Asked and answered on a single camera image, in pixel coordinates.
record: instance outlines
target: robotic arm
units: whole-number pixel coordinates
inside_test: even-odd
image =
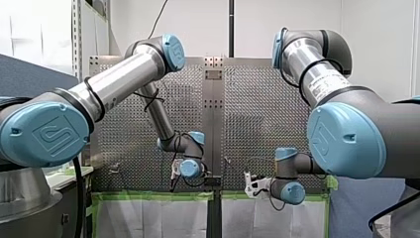
[[[179,39],[164,35],[133,44],[125,60],[70,90],[58,88],[25,103],[4,100],[0,111],[0,159],[29,168],[54,167],[72,160],[85,146],[94,123],[105,113],[138,89],[153,96],[154,81],[181,70],[184,64]],[[203,135],[194,132],[189,137],[175,136],[158,100],[151,102],[149,114],[162,149],[202,158]],[[177,140],[179,148],[174,145]],[[193,162],[193,167],[202,167],[199,160]],[[184,164],[181,167],[188,168],[188,163]],[[196,170],[194,175],[201,176],[204,170]],[[189,176],[190,170],[184,171]]]
[[[303,201],[304,188],[295,178],[311,164],[314,174],[352,179],[419,178],[413,166],[420,156],[418,99],[387,103],[371,89],[349,83],[352,56],[340,35],[283,29],[274,40],[272,64],[312,108],[306,135],[313,157],[312,162],[293,149],[277,149],[276,178],[265,185],[272,197]]]

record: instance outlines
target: metal bracket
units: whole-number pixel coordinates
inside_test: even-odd
[[[206,79],[222,80],[222,70],[206,70]]]

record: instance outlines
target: blue fabric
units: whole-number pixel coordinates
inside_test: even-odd
[[[396,203],[404,179],[338,178],[339,189],[331,194],[330,238],[371,238],[368,221]]]

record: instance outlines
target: dark gray panel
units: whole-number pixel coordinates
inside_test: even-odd
[[[55,87],[69,89],[77,78],[0,55],[0,96],[35,97]]]

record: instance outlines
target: metal post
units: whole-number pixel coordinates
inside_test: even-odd
[[[229,0],[229,58],[233,58],[235,47],[235,0]]]
[[[206,142],[205,155],[209,171],[206,186],[213,192],[213,199],[207,204],[207,238],[222,237],[222,199],[221,199],[221,152],[224,124],[225,83],[223,59],[206,58],[203,82],[203,125],[211,135],[211,143]]]

